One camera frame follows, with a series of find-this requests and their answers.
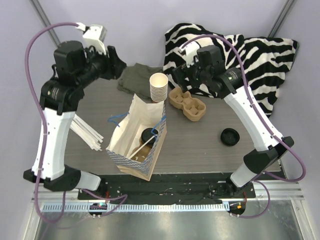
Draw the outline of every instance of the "folded cloth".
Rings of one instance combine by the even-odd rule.
[[[152,74],[162,72],[162,67],[150,67],[139,63],[127,66],[118,80],[117,88],[128,94],[137,94],[140,98],[150,99],[149,79]]]
[[[244,65],[245,76],[253,95],[264,113],[269,117],[274,103],[279,96],[279,87],[285,81],[285,73],[291,70],[299,44],[287,38],[250,37],[242,34],[222,35],[206,30],[201,25],[180,23],[165,33],[165,58],[163,71],[168,76],[169,86],[175,88],[178,84],[173,80],[172,70],[186,62],[186,56],[179,54],[179,47],[199,35],[218,35],[227,39],[240,54]],[[196,40],[201,46],[215,45],[220,48],[225,68],[240,68],[238,60],[231,48],[218,39],[201,38]],[[190,93],[217,98],[216,92],[210,91],[206,85],[191,88]]]

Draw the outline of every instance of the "open bag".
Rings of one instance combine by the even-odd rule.
[[[106,148],[107,153],[121,172],[149,181],[167,134],[164,102],[145,103],[135,94],[126,117],[116,124],[110,144]],[[143,162],[129,159],[133,150],[140,145],[141,134],[147,128],[158,131],[149,154]]]

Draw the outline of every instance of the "stack of paper cups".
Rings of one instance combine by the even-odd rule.
[[[150,77],[150,95],[156,103],[167,99],[168,77],[165,74],[158,72]]]

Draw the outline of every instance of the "cardboard cup holder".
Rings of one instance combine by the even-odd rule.
[[[183,114],[191,121],[199,121],[206,114],[206,105],[198,98],[191,97],[189,91],[182,92],[176,87],[169,93],[169,102],[177,109],[182,109]]]

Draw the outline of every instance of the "metal post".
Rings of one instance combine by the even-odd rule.
[[[36,14],[38,15],[39,19],[43,23],[43,25],[45,27],[50,26],[51,23],[50,23],[47,15],[45,13],[45,11],[43,10],[41,4],[39,3],[39,1],[38,0],[29,0],[29,1],[30,1],[31,5],[33,6],[33,8],[34,8]],[[60,45],[61,41],[59,40],[55,30],[51,29],[51,30],[48,31],[48,33],[49,33],[49,36],[50,36],[51,40],[53,41],[54,45],[56,47],[58,47]]]
[[[286,3],[284,4],[279,16],[277,17],[275,23],[273,24],[271,31],[268,35],[269,38],[274,38],[279,31],[280,27],[284,23],[286,17],[290,13],[291,9],[295,5],[297,0],[287,0]]]

